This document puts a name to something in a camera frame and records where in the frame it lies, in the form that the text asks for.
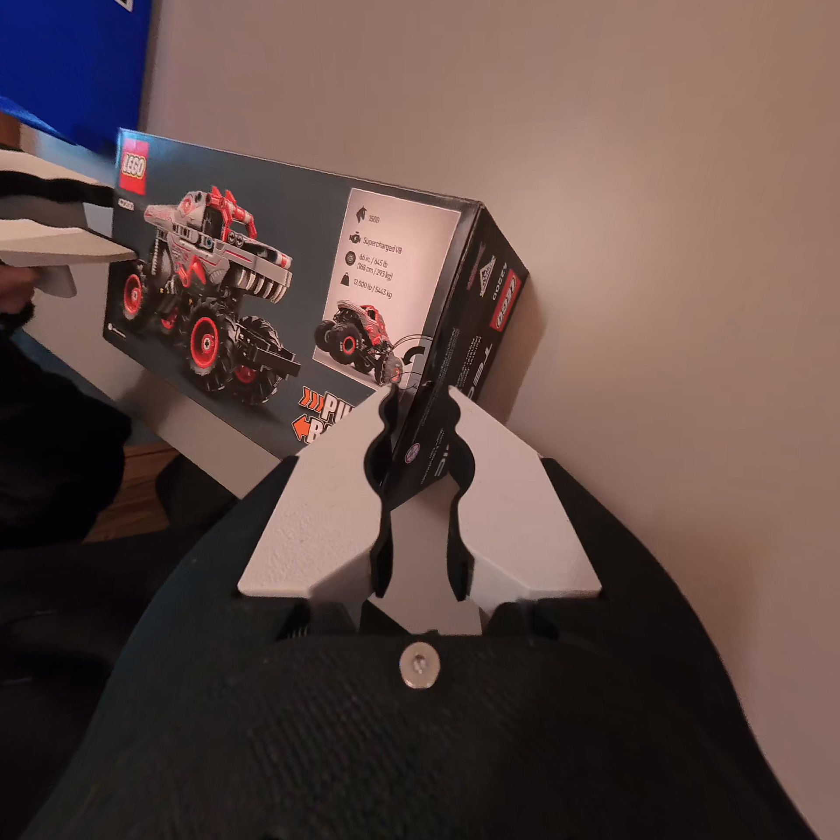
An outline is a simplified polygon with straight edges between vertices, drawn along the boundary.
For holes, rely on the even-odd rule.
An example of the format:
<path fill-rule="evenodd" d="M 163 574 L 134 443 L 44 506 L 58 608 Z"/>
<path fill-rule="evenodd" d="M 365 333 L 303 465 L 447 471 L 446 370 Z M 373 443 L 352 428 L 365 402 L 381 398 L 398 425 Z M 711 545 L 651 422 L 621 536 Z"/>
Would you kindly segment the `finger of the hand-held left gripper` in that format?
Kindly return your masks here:
<path fill-rule="evenodd" d="M 26 217 L 2 217 L 1 260 L 37 275 L 36 287 L 54 298 L 77 295 L 73 266 L 135 260 L 135 252 L 85 227 L 52 227 Z"/>
<path fill-rule="evenodd" d="M 1 150 L 1 197 L 111 207 L 113 189 L 21 150 Z"/>

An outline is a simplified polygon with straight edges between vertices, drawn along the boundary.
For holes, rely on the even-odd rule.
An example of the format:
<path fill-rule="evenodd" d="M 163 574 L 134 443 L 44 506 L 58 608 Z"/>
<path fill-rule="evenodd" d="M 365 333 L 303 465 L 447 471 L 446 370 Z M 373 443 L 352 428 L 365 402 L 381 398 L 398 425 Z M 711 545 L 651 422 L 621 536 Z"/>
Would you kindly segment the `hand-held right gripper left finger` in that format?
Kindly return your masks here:
<path fill-rule="evenodd" d="M 393 538 L 384 488 L 399 395 L 383 386 L 301 451 L 239 593 L 346 606 L 386 593 Z"/>

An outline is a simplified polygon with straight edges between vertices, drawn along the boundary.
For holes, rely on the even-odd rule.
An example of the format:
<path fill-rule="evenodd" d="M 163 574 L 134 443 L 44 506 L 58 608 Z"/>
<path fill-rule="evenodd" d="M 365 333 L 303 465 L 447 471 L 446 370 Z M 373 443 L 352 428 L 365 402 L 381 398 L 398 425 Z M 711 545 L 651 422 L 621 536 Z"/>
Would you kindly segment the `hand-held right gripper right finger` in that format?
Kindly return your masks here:
<path fill-rule="evenodd" d="M 457 486 L 448 519 L 447 573 L 459 602 L 477 607 L 594 597 L 602 585 L 528 444 L 450 386 Z"/>

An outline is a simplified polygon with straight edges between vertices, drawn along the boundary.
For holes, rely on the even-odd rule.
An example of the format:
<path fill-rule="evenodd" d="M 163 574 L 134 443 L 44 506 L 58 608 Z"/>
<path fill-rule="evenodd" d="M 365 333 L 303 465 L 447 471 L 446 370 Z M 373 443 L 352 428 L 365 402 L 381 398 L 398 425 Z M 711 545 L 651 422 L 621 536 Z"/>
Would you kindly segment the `monster truck toy box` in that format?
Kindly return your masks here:
<path fill-rule="evenodd" d="M 396 508 L 448 472 L 529 271 L 487 206 L 122 129 L 102 336 L 279 459 L 398 385 Z"/>

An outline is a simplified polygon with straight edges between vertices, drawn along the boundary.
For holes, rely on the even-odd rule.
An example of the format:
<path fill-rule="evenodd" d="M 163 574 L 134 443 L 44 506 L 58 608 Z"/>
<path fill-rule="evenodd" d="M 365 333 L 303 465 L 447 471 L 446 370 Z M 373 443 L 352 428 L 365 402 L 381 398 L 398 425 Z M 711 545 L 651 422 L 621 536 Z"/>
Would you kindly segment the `person's left hand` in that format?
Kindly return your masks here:
<path fill-rule="evenodd" d="M 32 319 L 35 311 L 32 300 L 38 278 L 37 269 L 1 264 L 1 330 L 3 332 L 19 329 Z"/>

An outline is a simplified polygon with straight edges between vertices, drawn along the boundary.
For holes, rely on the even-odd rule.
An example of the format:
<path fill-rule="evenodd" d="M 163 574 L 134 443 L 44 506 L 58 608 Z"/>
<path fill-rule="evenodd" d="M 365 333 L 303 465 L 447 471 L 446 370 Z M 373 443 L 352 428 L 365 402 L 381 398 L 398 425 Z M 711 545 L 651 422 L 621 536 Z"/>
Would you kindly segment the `blue box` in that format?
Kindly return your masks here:
<path fill-rule="evenodd" d="M 152 12 L 152 1 L 2 1 L 2 113 L 112 153 L 138 126 Z"/>

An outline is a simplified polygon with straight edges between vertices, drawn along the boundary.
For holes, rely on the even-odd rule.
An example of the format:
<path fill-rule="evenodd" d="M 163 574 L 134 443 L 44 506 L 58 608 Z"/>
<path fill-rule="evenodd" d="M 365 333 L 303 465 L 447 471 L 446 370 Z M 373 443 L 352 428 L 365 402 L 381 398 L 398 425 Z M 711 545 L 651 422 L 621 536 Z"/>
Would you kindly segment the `person's dark clothing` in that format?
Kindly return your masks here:
<path fill-rule="evenodd" d="M 84 540 L 121 487 L 132 423 L 32 361 L 14 341 L 33 309 L 2 316 L 1 549 Z"/>

